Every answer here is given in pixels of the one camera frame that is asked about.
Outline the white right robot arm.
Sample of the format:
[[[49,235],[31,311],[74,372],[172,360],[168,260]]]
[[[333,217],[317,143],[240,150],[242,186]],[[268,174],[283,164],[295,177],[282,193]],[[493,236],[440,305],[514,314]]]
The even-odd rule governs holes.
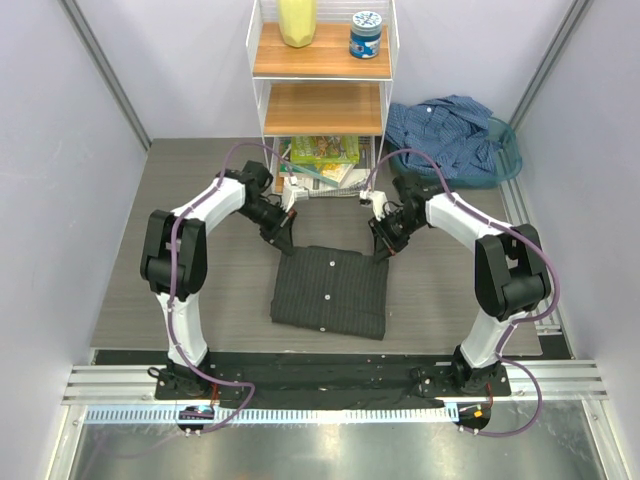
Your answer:
[[[449,234],[474,256],[479,312],[454,350],[451,380],[460,393],[475,394],[497,375],[504,344],[519,321],[551,294],[538,232],[529,224],[514,227],[489,217],[460,195],[428,185],[415,174],[396,177],[393,186],[399,198],[393,209],[382,191],[359,194],[360,203],[373,211],[369,227],[377,262],[401,252],[425,226]]]

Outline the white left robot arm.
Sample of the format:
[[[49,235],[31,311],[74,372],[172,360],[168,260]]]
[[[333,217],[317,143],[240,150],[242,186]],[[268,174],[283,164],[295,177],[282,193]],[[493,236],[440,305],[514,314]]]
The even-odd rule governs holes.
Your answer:
[[[161,305],[169,339],[167,365],[156,374],[160,389],[200,399],[217,382],[210,370],[199,308],[208,273],[207,237],[213,229],[239,213],[259,227],[266,243],[293,254],[291,227],[296,212],[267,199],[264,192],[272,181],[265,166],[248,161],[241,170],[221,171],[189,203],[151,213],[140,274]]]

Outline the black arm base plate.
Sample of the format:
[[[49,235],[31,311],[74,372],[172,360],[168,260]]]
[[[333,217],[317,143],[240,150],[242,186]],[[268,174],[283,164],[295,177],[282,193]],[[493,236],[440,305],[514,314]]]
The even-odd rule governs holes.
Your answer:
[[[207,374],[185,367],[150,367],[158,400],[216,400],[237,408],[274,410],[383,410],[436,408],[511,394],[504,366],[469,386],[459,383],[448,356],[407,354],[211,353]]]

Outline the black pinstripe long sleeve shirt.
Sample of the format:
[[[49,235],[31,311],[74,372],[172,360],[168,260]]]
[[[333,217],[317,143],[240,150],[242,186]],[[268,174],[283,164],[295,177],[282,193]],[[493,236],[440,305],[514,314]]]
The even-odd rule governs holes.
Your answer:
[[[296,247],[280,257],[274,323],[381,341],[386,333],[389,262],[357,251]]]

